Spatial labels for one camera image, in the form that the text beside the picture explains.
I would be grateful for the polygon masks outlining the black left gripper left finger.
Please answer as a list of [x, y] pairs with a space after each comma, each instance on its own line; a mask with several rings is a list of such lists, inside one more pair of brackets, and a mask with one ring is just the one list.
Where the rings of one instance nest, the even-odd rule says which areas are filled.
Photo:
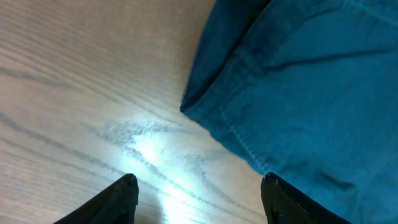
[[134, 224], [139, 187], [126, 174], [54, 224]]

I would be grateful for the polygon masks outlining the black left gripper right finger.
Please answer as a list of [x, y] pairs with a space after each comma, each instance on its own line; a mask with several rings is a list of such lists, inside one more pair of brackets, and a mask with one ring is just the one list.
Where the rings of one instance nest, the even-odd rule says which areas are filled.
[[272, 172], [262, 178], [261, 199], [268, 224], [349, 224]]

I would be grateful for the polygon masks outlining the dark blue denim shorts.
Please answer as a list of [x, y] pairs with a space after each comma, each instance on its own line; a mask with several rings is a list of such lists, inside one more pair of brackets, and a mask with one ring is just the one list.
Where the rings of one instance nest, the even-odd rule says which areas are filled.
[[351, 223], [397, 222], [397, 2], [217, 1], [181, 112]]

